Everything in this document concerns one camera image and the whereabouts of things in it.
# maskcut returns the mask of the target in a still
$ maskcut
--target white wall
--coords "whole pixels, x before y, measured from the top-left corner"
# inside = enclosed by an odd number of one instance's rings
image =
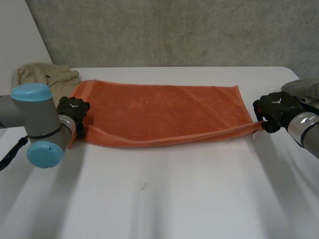
[[[0,0],[0,95],[11,90],[17,67],[51,63],[50,56],[24,0]]]

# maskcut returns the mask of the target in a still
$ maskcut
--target blue joint cap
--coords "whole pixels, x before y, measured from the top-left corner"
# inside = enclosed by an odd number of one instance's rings
[[[39,168],[52,168],[63,158],[62,148],[55,143],[47,141],[35,142],[27,150],[28,160]]]
[[[50,100],[52,93],[46,84],[32,83],[13,88],[11,97],[22,102],[42,102]]]

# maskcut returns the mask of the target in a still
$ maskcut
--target table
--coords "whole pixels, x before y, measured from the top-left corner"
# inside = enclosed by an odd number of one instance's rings
[[[283,67],[75,70],[82,80],[238,85],[253,120],[256,99],[298,79]],[[0,156],[24,135],[3,132]],[[26,149],[0,173],[0,238],[319,237],[319,161],[284,129],[153,148],[77,142],[52,169],[33,167]]]

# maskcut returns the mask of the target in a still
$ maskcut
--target robotic arm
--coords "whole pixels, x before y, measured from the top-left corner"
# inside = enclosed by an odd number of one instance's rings
[[[40,168],[54,167],[74,132],[84,137],[82,120],[89,108],[83,100],[62,97],[56,109],[47,85],[20,85],[10,96],[0,96],[0,128],[23,126],[31,142],[28,160]]]
[[[254,111],[262,128],[274,133],[284,127],[288,134],[303,148],[319,159],[319,116],[306,111],[303,106],[286,92],[262,96],[253,103]]]

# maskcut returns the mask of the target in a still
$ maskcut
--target gray wall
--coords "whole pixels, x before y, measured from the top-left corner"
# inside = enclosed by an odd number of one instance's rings
[[[26,0],[72,67],[286,66],[319,77],[317,0]]]

